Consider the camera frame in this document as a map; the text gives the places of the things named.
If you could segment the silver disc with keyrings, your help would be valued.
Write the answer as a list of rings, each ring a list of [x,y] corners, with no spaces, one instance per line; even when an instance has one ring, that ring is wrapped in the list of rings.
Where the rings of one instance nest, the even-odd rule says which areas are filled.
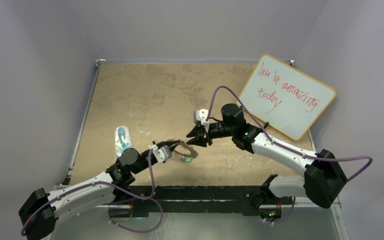
[[[174,151],[172,151],[172,155],[185,163],[187,158],[193,158],[193,160],[196,159],[199,153],[191,145],[188,145],[184,140],[181,140],[181,143],[175,148]]]

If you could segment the key with green tag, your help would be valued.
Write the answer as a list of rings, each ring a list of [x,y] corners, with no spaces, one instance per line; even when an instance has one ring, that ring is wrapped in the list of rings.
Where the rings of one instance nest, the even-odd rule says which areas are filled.
[[[191,163],[193,161],[193,158],[189,157],[185,160],[186,163]]]

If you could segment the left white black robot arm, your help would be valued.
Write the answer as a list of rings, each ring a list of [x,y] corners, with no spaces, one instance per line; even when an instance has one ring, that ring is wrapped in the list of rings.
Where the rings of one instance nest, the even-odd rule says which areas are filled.
[[[149,194],[144,195],[137,195],[128,187],[135,181],[135,174],[151,170],[152,165],[171,158],[179,144],[180,140],[174,139],[153,141],[151,148],[142,153],[128,147],[114,164],[91,179],[60,190],[35,190],[18,211],[22,223],[21,236],[41,240],[50,235],[57,224],[96,206],[152,199],[154,186]]]

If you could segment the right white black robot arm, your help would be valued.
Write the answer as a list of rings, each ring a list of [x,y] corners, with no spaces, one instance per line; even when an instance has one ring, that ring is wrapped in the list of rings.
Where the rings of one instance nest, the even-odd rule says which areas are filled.
[[[283,197],[308,198],[328,209],[348,182],[345,173],[328,150],[305,150],[279,140],[248,123],[234,103],[221,108],[222,120],[210,123],[207,109],[193,113],[194,128],[187,134],[188,145],[207,147],[213,139],[230,137],[235,146],[272,159],[296,172],[297,176],[271,175],[261,186],[260,196],[268,204]]]

